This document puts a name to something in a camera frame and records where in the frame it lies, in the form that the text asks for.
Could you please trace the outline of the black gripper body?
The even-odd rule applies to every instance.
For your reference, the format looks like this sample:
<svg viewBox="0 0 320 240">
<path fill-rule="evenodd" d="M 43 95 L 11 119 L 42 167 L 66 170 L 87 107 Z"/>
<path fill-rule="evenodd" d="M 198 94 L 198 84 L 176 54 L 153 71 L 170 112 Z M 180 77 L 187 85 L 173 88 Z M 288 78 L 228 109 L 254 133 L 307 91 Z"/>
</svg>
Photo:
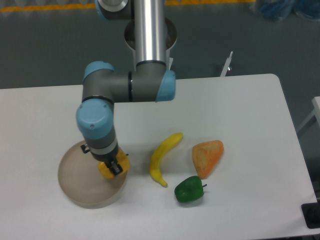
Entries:
<svg viewBox="0 0 320 240">
<path fill-rule="evenodd" d="M 104 156 L 99 156 L 97 160 L 99 161 L 98 170 L 100 172 L 106 172 L 108 170 L 111 173 L 110 171 L 111 162 L 117 163 L 117 160 L 115 157 L 108 158 Z"/>
</svg>

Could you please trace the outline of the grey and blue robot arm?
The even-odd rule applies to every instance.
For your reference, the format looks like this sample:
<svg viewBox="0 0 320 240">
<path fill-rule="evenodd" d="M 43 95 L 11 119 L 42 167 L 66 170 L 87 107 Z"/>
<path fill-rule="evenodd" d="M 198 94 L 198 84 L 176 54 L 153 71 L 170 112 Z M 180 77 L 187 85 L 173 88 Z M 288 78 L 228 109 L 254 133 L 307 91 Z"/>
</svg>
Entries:
<svg viewBox="0 0 320 240">
<path fill-rule="evenodd" d="M 76 123 L 85 152 L 107 167 L 113 176 L 124 168 L 117 160 L 114 127 L 115 103 L 171 101 L 176 75 L 167 66 L 167 26 L 162 0 L 97 0 L 97 12 L 107 20 L 130 19 L 134 24 L 134 71 L 116 72 L 103 61 L 90 63 L 84 72 L 82 102 Z"/>
</svg>

